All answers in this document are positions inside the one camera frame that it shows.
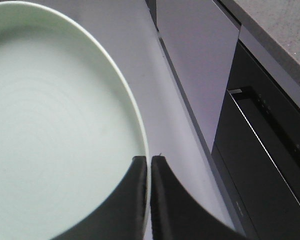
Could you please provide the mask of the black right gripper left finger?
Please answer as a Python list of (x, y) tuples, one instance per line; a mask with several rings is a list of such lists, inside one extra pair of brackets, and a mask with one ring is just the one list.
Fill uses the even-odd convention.
[(146, 214), (148, 166), (135, 156), (123, 179), (90, 215), (55, 240), (142, 240)]

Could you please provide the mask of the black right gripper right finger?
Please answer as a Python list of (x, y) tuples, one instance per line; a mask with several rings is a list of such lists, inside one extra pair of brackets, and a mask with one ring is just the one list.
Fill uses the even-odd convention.
[(245, 240), (200, 206), (161, 155), (151, 159), (151, 224), (154, 240)]

